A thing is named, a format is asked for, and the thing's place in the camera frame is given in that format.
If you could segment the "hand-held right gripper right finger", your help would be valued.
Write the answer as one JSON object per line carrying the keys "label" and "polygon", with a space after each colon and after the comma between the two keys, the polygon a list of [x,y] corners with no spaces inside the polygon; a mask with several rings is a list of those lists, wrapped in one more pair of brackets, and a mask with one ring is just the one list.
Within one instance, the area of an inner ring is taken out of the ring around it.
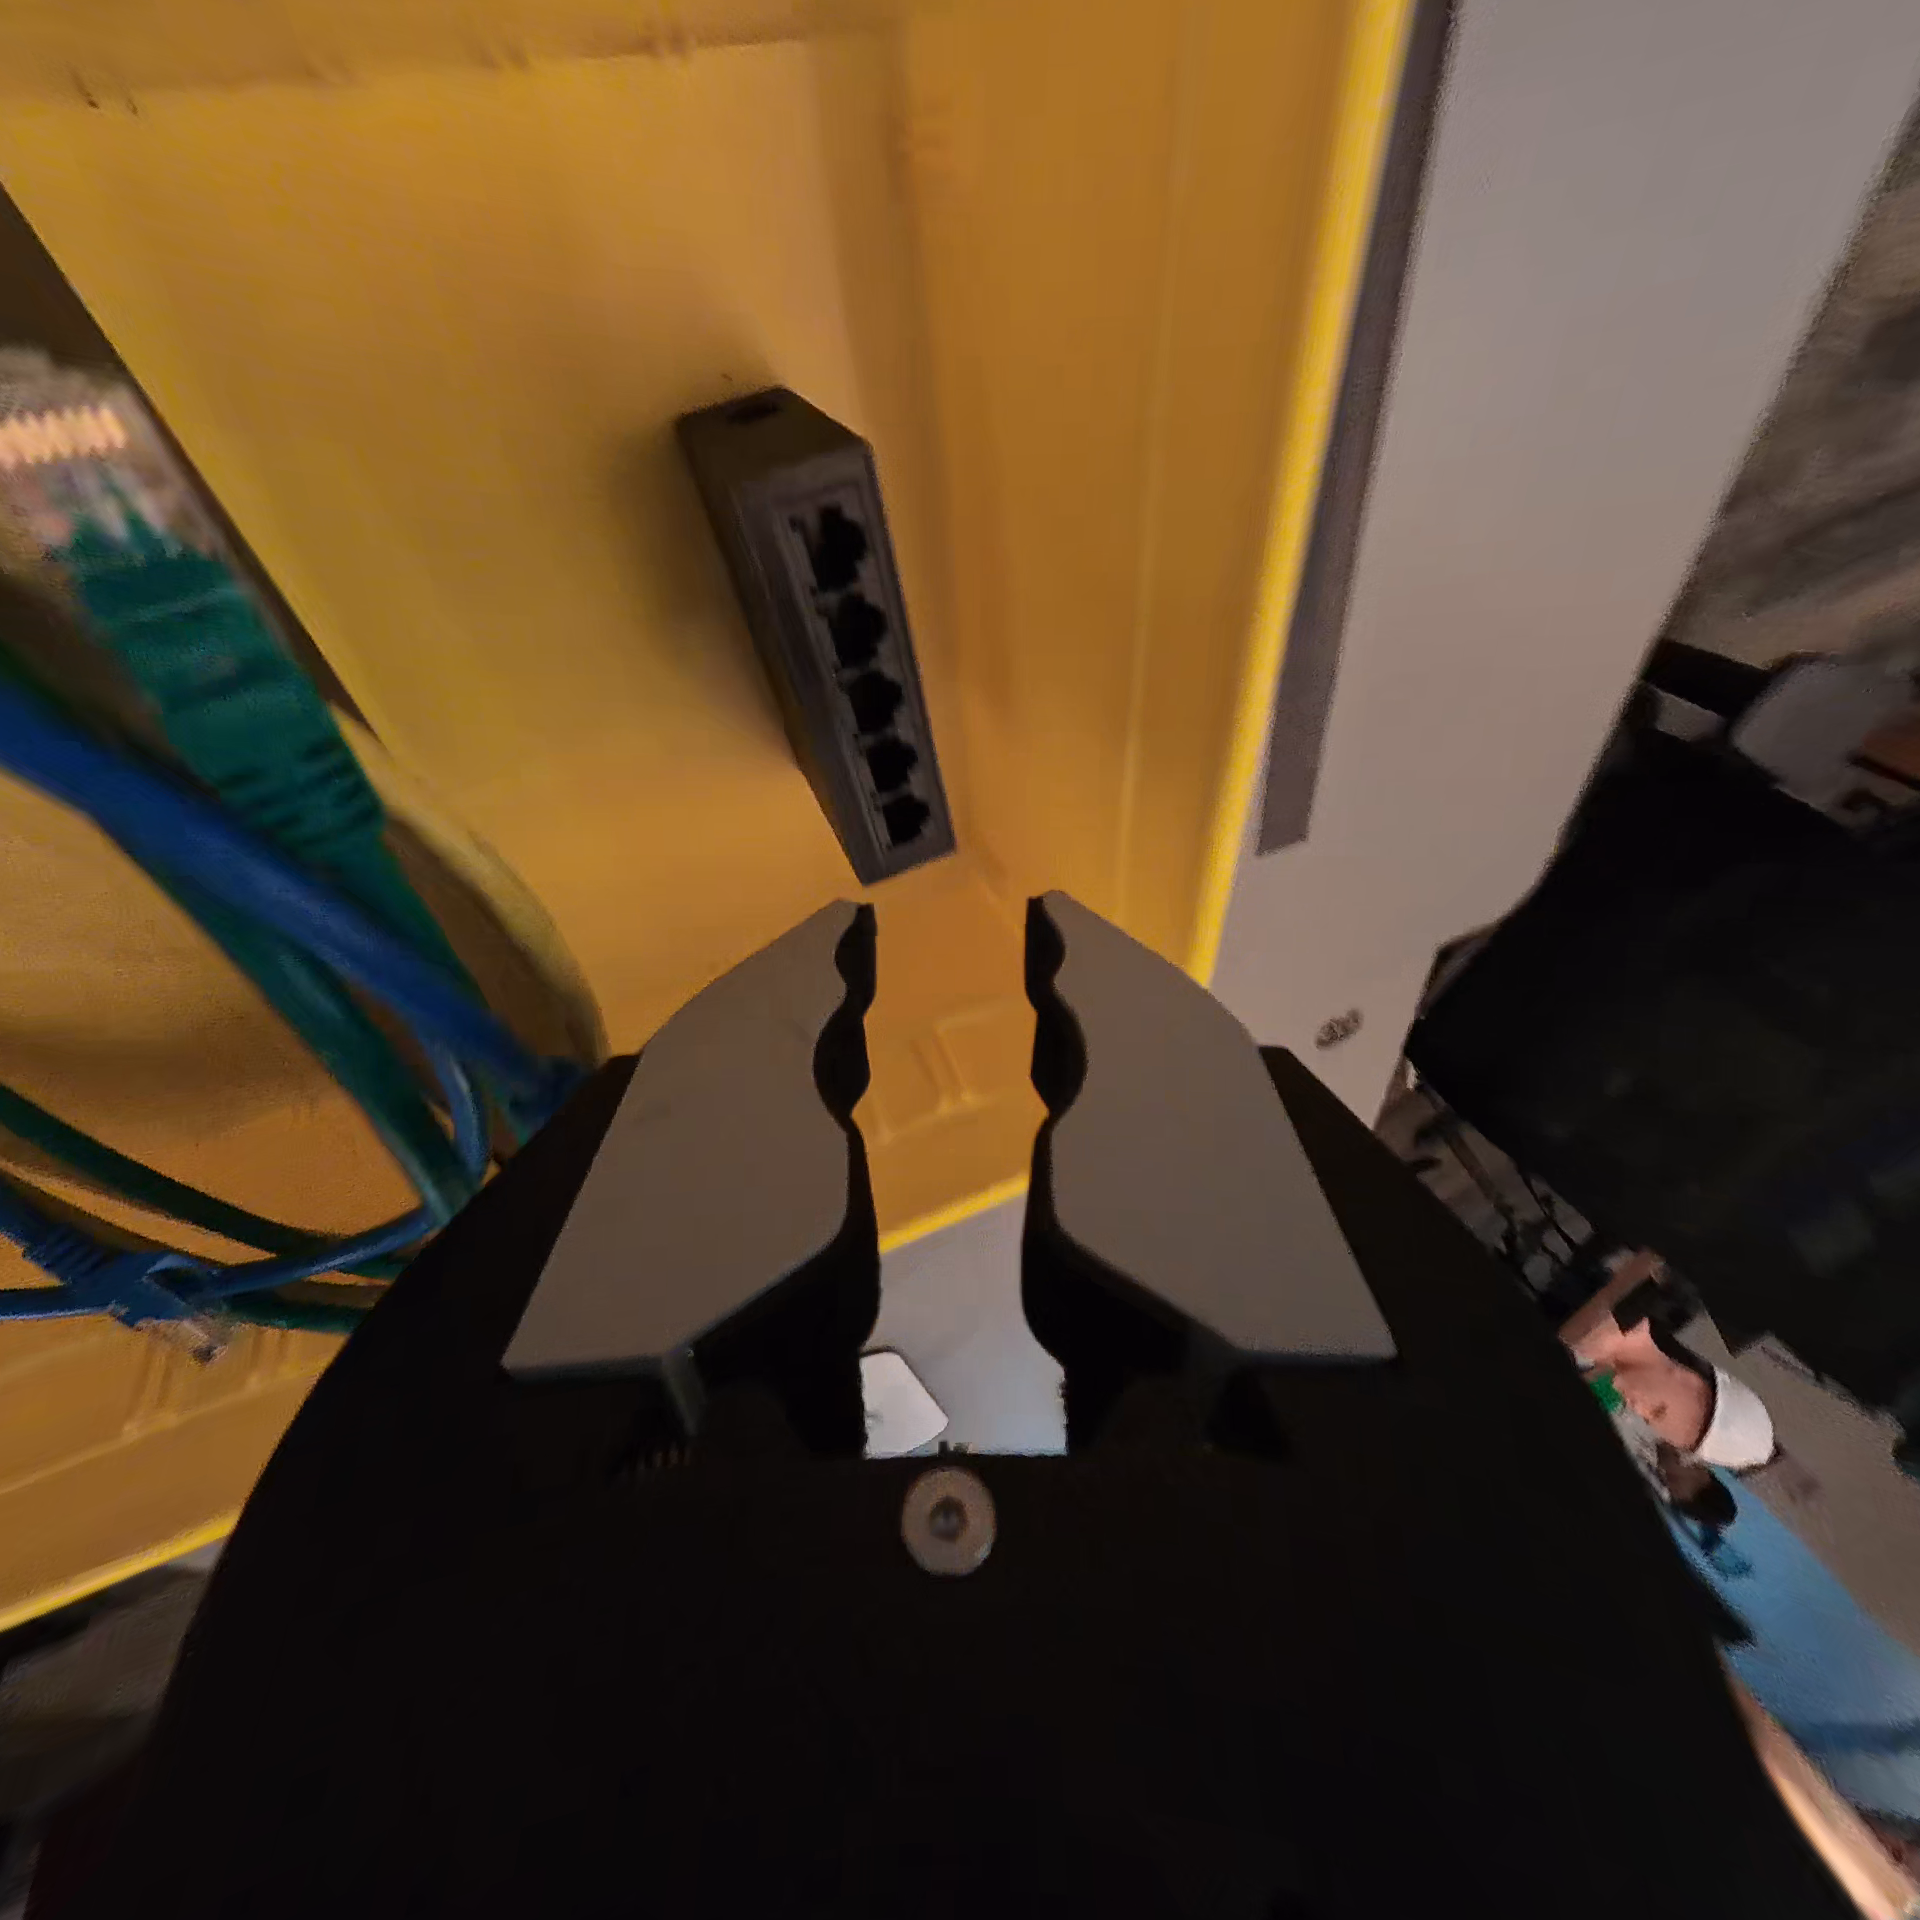
{"label": "hand-held right gripper right finger", "polygon": [[1044,1118],[1023,1312],[1070,1378],[1384,1365],[1384,1313],[1245,1026],[1068,894],[1033,895],[1023,984]]}

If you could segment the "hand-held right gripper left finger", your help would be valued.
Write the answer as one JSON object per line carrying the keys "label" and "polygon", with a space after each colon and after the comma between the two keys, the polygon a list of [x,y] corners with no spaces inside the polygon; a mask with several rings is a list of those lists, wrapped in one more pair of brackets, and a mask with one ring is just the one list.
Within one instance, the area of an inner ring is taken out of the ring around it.
{"label": "hand-held right gripper left finger", "polygon": [[835,899],[685,1001],[631,1081],[503,1351],[527,1383],[641,1375],[685,1425],[700,1344],[828,1251],[853,1141],[821,1045],[872,1001],[875,917]]}

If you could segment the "black network switch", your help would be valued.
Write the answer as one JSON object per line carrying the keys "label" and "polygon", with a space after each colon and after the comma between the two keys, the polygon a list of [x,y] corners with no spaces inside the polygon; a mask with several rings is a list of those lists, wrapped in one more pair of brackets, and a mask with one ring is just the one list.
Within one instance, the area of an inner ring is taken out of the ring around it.
{"label": "black network switch", "polygon": [[789,746],[853,875],[949,857],[953,814],[872,448],[789,387],[677,419]]}

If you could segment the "yellow plastic bin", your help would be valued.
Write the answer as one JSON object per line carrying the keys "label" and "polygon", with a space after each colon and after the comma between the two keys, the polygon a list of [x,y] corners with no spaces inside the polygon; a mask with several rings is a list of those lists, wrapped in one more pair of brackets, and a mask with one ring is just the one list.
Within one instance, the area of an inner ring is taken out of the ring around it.
{"label": "yellow plastic bin", "polygon": [[1014,1200],[1023,899],[1214,970],[1412,3],[4,3],[4,189],[624,1048],[847,864],[675,443],[875,455],[957,851],[887,1251]]}

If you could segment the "white rounded plate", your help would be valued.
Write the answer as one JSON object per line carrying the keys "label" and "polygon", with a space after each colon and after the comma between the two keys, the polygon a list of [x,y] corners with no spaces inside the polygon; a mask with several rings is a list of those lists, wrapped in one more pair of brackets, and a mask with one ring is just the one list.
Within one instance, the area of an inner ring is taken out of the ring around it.
{"label": "white rounded plate", "polygon": [[924,1456],[945,1438],[950,1418],[909,1360],[899,1351],[865,1351],[856,1362],[864,1457]]}

